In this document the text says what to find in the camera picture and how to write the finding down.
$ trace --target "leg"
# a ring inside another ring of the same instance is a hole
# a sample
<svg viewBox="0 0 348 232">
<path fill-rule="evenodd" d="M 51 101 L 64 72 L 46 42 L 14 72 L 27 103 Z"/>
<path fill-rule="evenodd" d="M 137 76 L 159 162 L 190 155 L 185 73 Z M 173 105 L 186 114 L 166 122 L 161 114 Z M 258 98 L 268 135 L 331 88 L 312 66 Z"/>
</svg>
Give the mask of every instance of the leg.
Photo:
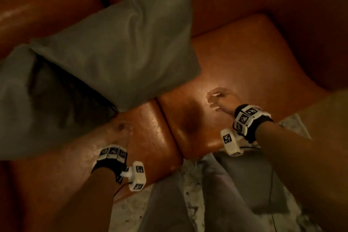
<svg viewBox="0 0 348 232">
<path fill-rule="evenodd" d="M 232 179 L 212 154 L 198 162 L 202 168 L 206 232 L 264 232 L 258 218 L 238 193 Z"/>
<path fill-rule="evenodd" d="M 179 172 L 156 183 L 138 232 L 194 232 L 182 188 Z"/>
</svg>

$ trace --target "person's left leg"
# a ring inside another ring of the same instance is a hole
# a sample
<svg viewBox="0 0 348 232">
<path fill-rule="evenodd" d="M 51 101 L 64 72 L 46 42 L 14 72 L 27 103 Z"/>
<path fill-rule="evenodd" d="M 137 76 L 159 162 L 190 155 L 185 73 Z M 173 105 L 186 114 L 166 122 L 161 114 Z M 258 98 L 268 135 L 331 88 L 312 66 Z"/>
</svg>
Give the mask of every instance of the person's left leg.
<svg viewBox="0 0 348 232">
<path fill-rule="evenodd" d="M 138 232 L 194 232 L 179 172 L 154 184 Z"/>
</svg>

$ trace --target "forearm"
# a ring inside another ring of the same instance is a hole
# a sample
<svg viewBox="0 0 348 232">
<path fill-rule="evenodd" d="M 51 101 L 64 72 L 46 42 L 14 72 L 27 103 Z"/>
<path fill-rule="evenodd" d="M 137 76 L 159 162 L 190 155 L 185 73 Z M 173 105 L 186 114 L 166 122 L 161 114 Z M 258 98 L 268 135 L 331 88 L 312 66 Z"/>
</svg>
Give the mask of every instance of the forearm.
<svg viewBox="0 0 348 232">
<path fill-rule="evenodd" d="M 113 171 L 107 168 L 97 169 L 59 211 L 49 231 L 107 232 L 115 190 Z"/>
<path fill-rule="evenodd" d="M 347 227 L 347 151 L 312 142 L 272 122 L 261 124 L 255 135 L 280 179 L 316 221 L 328 230 Z"/>
</svg>

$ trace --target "white tracking device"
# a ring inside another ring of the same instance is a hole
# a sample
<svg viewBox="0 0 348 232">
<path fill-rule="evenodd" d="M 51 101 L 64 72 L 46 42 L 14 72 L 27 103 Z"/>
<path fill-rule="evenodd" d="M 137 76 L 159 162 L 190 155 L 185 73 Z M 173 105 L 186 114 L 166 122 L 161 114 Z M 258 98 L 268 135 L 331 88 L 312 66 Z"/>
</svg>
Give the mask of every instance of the white tracking device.
<svg viewBox="0 0 348 232">
<path fill-rule="evenodd" d="M 144 164 L 140 161 L 133 162 L 128 171 L 121 172 L 121 176 L 127 177 L 129 182 L 132 182 L 129 184 L 129 190 L 132 192 L 139 192 L 146 184 Z"/>
<path fill-rule="evenodd" d="M 237 140 L 234 137 L 233 131 L 231 129 L 221 130 L 220 136 L 228 155 L 236 157 L 243 154 L 243 151 L 239 148 Z"/>
</svg>

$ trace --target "person's right hand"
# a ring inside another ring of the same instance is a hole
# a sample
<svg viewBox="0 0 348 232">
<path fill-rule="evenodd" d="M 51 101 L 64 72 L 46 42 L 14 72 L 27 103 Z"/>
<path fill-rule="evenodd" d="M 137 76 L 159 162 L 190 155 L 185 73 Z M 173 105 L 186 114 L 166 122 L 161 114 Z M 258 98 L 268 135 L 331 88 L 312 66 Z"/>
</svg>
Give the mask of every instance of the person's right hand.
<svg viewBox="0 0 348 232">
<path fill-rule="evenodd" d="M 211 108 L 217 107 L 215 111 L 223 111 L 231 116 L 234 116 L 236 108 L 243 104 L 235 93 L 223 87 L 211 90 L 206 98 Z"/>
</svg>

